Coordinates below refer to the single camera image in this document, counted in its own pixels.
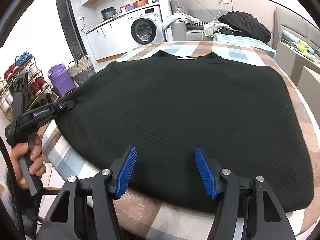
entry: power socket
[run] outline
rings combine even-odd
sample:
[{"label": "power socket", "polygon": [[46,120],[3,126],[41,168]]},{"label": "power socket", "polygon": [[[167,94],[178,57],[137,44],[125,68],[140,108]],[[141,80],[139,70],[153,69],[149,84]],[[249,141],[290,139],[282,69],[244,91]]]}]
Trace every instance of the power socket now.
[{"label": "power socket", "polygon": [[219,3],[229,3],[229,0],[219,0]]}]

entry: wicker basket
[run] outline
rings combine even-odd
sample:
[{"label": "wicker basket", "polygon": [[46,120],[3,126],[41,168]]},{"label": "wicker basket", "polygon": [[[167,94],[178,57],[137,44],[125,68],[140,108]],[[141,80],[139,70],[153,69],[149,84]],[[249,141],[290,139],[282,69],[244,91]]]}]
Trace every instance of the wicker basket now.
[{"label": "wicker basket", "polygon": [[68,66],[68,73],[70,74],[76,87],[82,85],[86,80],[93,76],[96,71],[92,65],[89,55],[80,54],[78,56],[77,62],[71,61]]}]

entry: washing machine door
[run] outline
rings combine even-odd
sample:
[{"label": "washing machine door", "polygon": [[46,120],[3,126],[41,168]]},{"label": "washing machine door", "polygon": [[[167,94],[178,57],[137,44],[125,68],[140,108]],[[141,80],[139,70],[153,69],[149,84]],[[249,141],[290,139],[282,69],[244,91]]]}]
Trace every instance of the washing machine door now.
[{"label": "washing machine door", "polygon": [[139,18],[131,25],[132,38],[139,44],[149,44],[156,37],[157,28],[153,21]]}]

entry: black pot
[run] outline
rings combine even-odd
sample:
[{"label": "black pot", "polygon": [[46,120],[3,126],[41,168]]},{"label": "black pot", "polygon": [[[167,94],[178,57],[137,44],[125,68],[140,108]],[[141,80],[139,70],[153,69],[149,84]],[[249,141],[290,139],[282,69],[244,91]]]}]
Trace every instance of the black pot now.
[{"label": "black pot", "polygon": [[116,9],[114,7],[109,7],[101,11],[103,20],[106,21],[111,18],[111,16],[116,14]]}]

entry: purple bag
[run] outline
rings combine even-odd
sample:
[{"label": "purple bag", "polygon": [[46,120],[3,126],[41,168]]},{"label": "purple bag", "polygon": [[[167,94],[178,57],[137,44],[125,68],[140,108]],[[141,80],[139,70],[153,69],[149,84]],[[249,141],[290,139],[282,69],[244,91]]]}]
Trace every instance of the purple bag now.
[{"label": "purple bag", "polygon": [[54,89],[61,98],[70,90],[76,88],[70,77],[64,63],[53,66],[48,71],[48,78],[50,79]]}]

